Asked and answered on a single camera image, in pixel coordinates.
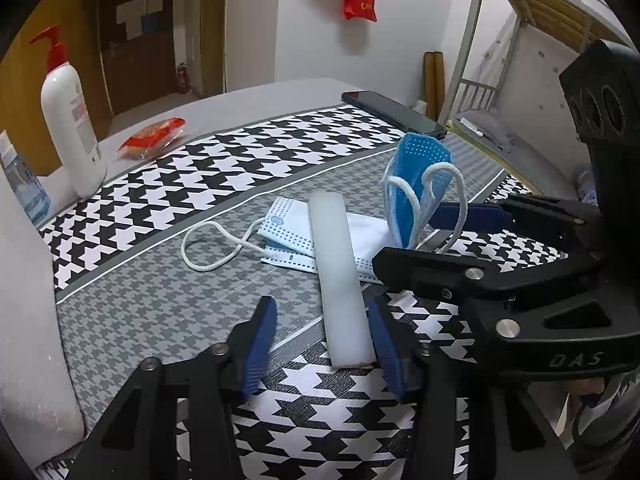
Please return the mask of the person's right hand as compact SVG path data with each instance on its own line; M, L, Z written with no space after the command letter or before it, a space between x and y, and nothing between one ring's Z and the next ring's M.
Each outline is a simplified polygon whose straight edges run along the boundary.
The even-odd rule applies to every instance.
M596 406L601 401L606 381L603 377L576 379L563 382L562 386L570 397L571 404Z

